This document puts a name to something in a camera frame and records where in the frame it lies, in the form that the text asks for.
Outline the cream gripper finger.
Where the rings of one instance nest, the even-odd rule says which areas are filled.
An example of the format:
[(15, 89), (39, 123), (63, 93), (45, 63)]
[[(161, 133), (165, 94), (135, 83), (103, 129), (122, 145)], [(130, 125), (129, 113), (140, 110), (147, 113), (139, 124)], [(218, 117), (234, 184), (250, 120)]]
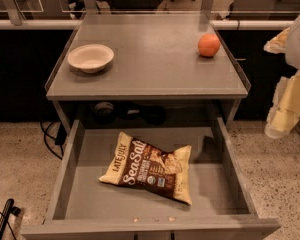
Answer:
[(282, 30), (278, 35), (267, 41), (263, 49), (272, 54), (284, 53), (286, 51), (287, 36), (290, 28)]
[(300, 120), (300, 70), (290, 78), (280, 78), (272, 102), (265, 134), (280, 139), (287, 136)]

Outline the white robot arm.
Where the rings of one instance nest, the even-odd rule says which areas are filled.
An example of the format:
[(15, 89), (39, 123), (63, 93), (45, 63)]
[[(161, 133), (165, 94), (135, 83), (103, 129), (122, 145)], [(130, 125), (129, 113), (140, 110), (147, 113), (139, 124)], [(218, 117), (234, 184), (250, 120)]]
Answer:
[(297, 72), (277, 83), (268, 112), (265, 134), (273, 139), (287, 136), (300, 120), (300, 15), (292, 25), (264, 46), (269, 53), (284, 53), (285, 61)]

